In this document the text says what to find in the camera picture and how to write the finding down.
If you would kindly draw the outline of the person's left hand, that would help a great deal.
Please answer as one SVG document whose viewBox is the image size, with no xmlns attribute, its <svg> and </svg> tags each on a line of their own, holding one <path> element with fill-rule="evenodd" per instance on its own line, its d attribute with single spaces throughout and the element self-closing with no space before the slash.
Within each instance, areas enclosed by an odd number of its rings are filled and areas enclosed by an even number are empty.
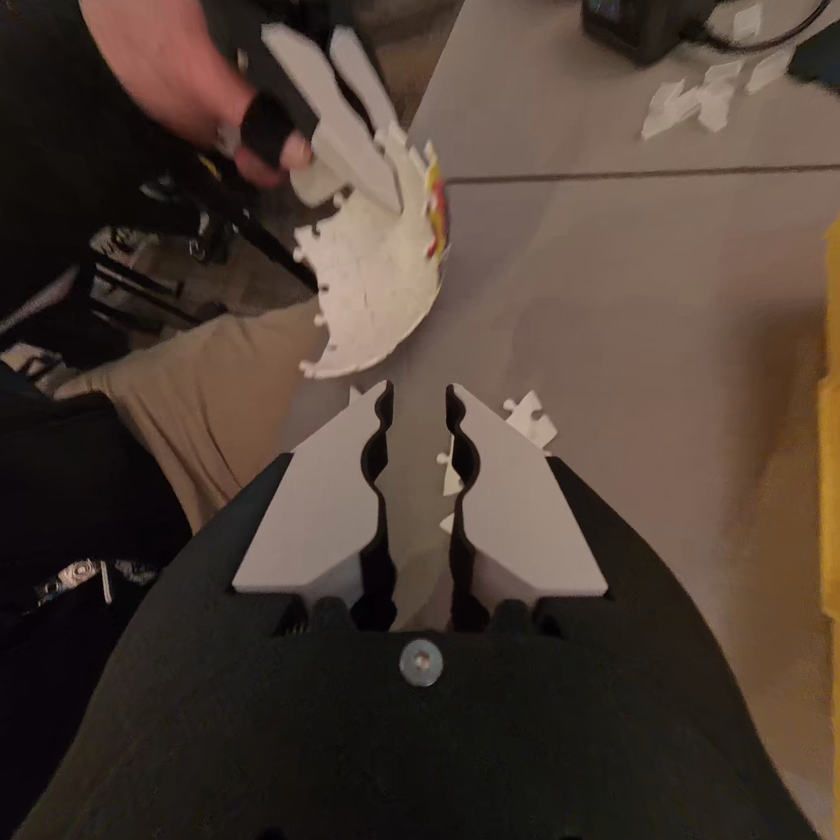
<svg viewBox="0 0 840 840">
<path fill-rule="evenodd" d="M 242 128 L 257 88 L 217 47 L 204 2 L 81 1 L 87 31 L 140 110 L 200 151 Z"/>
</svg>

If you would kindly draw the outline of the black power station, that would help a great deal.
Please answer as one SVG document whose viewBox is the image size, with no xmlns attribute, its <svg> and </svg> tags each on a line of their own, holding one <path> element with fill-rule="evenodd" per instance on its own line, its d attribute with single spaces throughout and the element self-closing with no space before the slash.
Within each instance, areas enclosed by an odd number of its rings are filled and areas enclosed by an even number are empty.
<svg viewBox="0 0 840 840">
<path fill-rule="evenodd" d="M 698 35 L 718 1 L 583 1 L 583 31 L 595 42 L 649 67 Z"/>
</svg>

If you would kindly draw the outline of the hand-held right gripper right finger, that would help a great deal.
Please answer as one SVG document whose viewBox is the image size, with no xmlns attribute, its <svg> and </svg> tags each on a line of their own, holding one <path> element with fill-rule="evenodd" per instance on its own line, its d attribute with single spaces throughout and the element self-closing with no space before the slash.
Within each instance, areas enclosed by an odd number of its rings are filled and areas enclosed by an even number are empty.
<svg viewBox="0 0 840 840">
<path fill-rule="evenodd" d="M 455 497 L 448 567 L 450 626 L 480 632 L 504 602 L 601 598 L 606 578 L 575 519 L 550 456 L 460 384 L 448 385 L 446 424 Z"/>
</svg>

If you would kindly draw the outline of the person's beige trousers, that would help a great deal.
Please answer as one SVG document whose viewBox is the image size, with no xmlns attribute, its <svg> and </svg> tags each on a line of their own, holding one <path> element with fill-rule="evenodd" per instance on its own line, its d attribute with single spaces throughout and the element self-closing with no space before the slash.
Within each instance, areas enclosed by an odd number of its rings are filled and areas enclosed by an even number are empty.
<svg viewBox="0 0 840 840">
<path fill-rule="evenodd" d="M 197 534 L 281 452 L 301 363 L 323 337 L 316 297 L 257 316 L 227 313 L 78 374 L 53 396 L 105 395 Z"/>
</svg>

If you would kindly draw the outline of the yellow plastic bin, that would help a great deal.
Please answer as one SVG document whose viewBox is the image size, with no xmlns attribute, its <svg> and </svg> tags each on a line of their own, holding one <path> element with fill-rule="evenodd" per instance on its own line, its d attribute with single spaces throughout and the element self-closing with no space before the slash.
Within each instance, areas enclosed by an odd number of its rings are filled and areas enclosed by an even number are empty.
<svg viewBox="0 0 840 840">
<path fill-rule="evenodd" d="M 839 619 L 839 219 L 825 235 L 825 374 L 818 389 L 821 593 L 824 613 Z"/>
</svg>

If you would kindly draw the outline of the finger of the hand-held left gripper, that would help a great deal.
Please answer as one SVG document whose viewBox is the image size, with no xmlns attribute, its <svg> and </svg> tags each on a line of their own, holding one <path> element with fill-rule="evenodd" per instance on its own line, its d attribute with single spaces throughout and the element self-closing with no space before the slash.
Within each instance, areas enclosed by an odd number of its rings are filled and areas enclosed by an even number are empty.
<svg viewBox="0 0 840 840">
<path fill-rule="evenodd" d="M 390 94 L 353 28 L 334 28 L 330 63 L 339 85 L 339 105 L 333 118 L 339 136 L 348 141 L 402 141 Z"/>
<path fill-rule="evenodd" d="M 402 214 L 396 175 L 341 92 L 327 55 L 283 24 L 264 24 L 262 30 L 264 45 L 316 118 L 309 141 L 315 162 L 304 175 L 330 172 L 338 189 L 351 186 L 382 211 Z"/>
</svg>

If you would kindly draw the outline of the dark flat panel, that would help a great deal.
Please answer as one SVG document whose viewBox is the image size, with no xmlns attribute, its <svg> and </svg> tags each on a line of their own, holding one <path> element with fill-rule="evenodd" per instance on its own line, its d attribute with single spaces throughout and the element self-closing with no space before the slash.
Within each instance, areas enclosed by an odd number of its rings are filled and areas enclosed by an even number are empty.
<svg viewBox="0 0 840 840">
<path fill-rule="evenodd" d="M 839 41 L 826 30 L 797 46 L 786 75 L 839 96 Z"/>
</svg>

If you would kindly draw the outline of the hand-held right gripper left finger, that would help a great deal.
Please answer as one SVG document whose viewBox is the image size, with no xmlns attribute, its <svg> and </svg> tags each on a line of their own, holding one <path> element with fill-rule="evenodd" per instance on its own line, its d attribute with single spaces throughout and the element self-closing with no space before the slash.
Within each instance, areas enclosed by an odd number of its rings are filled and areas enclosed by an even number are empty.
<svg viewBox="0 0 840 840">
<path fill-rule="evenodd" d="M 288 595 L 309 615 L 340 601 L 361 631 L 396 618 L 385 499 L 394 389 L 381 381 L 300 443 L 233 579 L 245 595 Z"/>
</svg>

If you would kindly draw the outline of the black office chair base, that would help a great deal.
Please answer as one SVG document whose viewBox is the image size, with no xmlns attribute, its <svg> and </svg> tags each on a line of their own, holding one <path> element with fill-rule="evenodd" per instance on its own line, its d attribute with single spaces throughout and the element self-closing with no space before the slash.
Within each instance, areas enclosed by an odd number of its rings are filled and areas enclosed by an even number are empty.
<svg viewBox="0 0 840 840">
<path fill-rule="evenodd" d="M 312 269 L 260 222 L 260 197 L 231 183 L 143 184 L 88 242 L 70 294 L 97 324 L 100 360 L 227 313 L 247 317 L 316 297 Z"/>
</svg>

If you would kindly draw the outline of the puzzle pieces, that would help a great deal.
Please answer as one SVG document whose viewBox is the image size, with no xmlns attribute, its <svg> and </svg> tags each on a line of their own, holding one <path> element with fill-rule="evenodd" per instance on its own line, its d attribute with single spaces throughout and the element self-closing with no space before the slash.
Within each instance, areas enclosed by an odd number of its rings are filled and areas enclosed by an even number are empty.
<svg viewBox="0 0 840 840">
<path fill-rule="evenodd" d="M 507 399 L 502 405 L 507 413 L 506 424 L 524 436 L 532 445 L 550 455 L 548 446 L 557 437 L 558 429 L 552 419 L 543 411 L 543 405 L 535 391 L 528 392 L 519 402 Z M 455 439 L 449 436 L 448 451 L 437 453 L 437 465 L 444 468 L 442 496 L 455 497 L 463 488 L 463 482 L 452 465 Z"/>
</svg>

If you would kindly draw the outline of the partly built puzzle ball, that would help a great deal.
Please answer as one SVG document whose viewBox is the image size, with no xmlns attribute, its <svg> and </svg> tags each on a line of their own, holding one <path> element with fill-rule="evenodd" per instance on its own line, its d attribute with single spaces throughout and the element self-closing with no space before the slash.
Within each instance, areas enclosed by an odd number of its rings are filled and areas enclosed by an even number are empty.
<svg viewBox="0 0 840 840">
<path fill-rule="evenodd" d="M 431 311 L 448 257 L 445 179 L 434 146 L 413 146 L 396 122 L 375 136 L 402 191 L 393 217 L 360 192 L 334 186 L 334 213 L 295 231 L 293 256 L 318 282 L 315 324 L 329 337 L 320 357 L 300 363 L 310 380 L 331 380 L 383 362 Z"/>
</svg>

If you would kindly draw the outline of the person's left forearm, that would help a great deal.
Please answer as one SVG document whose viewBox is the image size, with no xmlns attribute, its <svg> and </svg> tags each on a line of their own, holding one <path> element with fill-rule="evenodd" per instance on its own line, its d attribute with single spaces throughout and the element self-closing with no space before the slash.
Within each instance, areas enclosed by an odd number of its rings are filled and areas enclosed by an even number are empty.
<svg viewBox="0 0 840 840">
<path fill-rule="evenodd" d="M 201 213 L 141 190 L 193 149 L 147 118 L 77 2 L 2 2 L 2 316 L 84 259 L 105 227 L 194 237 Z"/>
</svg>

